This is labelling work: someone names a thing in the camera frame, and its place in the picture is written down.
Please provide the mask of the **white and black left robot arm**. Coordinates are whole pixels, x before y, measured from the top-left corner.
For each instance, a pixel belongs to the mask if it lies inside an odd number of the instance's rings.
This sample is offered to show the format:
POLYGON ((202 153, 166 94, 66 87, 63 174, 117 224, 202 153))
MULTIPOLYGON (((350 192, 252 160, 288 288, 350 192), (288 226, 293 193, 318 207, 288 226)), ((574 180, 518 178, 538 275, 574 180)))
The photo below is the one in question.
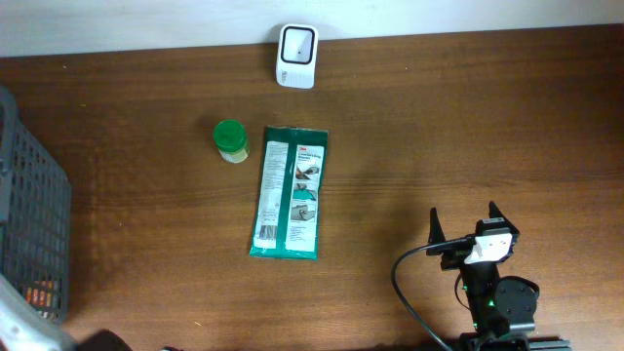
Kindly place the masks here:
POLYGON ((41 351, 131 351, 118 334, 99 330, 84 339, 74 339, 59 326, 43 318, 1 276, 1 349, 41 351))

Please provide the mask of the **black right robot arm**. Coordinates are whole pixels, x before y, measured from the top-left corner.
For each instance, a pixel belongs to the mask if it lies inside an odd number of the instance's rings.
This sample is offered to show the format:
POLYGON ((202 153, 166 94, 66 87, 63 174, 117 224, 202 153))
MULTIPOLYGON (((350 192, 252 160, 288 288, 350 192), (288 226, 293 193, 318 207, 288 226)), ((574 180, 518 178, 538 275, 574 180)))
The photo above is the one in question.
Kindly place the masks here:
POLYGON ((520 230, 494 202, 488 217, 476 223, 475 231, 448 240, 436 209, 430 210, 430 230, 426 250, 441 258, 441 269, 456 270, 456 282, 463 285, 475 331, 459 339, 461 350, 569 350, 563 339, 531 340, 536 328, 534 314, 540 289, 518 276, 502 277, 498 265, 514 252, 520 230))

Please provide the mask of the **green lid spice jar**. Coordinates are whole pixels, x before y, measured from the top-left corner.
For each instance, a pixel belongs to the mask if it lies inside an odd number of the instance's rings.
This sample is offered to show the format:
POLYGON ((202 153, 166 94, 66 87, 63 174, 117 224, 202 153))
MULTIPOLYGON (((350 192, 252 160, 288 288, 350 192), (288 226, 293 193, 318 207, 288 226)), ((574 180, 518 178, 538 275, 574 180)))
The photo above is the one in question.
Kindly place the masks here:
POLYGON ((221 157, 229 163, 245 161, 250 154, 244 126, 236 120, 224 120, 214 127, 214 142, 221 157))

